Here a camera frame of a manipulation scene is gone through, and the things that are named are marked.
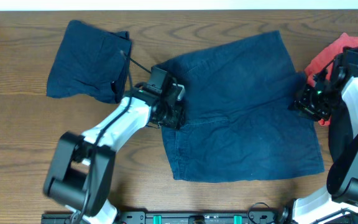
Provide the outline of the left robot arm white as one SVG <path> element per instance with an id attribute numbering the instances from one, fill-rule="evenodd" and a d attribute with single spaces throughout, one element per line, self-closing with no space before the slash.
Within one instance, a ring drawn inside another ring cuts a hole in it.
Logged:
<path id="1" fill-rule="evenodd" d="M 178 129 L 184 120 L 183 85 L 153 93 L 135 88 L 102 122 L 80 135 L 58 140 L 44 194 L 72 210 L 68 223 L 113 223 L 117 210 L 108 202 L 116 154 L 149 123 Z"/>

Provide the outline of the navy blue shorts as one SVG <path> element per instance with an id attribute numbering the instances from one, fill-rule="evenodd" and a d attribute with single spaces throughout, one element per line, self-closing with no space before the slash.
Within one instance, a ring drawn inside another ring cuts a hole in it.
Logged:
<path id="1" fill-rule="evenodd" d="M 185 86 L 185 123 L 162 129 L 175 180 L 281 180 L 324 171 L 311 120 L 290 109 L 306 81 L 279 31 L 160 64 Z"/>

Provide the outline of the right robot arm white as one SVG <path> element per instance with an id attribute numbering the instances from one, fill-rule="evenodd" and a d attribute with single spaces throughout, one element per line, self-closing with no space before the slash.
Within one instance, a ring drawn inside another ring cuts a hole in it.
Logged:
<path id="1" fill-rule="evenodd" d="M 290 110 L 313 121 L 329 121 L 333 164 L 326 185 L 295 199 L 279 223 L 355 223 L 358 221 L 358 47 L 344 47 L 297 94 Z"/>

